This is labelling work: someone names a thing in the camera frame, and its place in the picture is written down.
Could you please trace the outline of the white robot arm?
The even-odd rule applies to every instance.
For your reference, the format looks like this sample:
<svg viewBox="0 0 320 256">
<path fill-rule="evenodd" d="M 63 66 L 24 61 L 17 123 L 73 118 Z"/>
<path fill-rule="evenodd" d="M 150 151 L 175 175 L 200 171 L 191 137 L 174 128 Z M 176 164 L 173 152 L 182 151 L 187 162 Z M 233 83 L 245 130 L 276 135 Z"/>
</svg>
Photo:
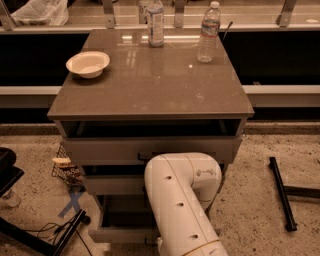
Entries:
<svg viewBox="0 0 320 256">
<path fill-rule="evenodd" d="M 146 165 L 145 187 L 160 232 L 160 256 L 228 256 L 206 210 L 219 190 L 222 172 L 203 153 L 172 153 Z"/>
</svg>

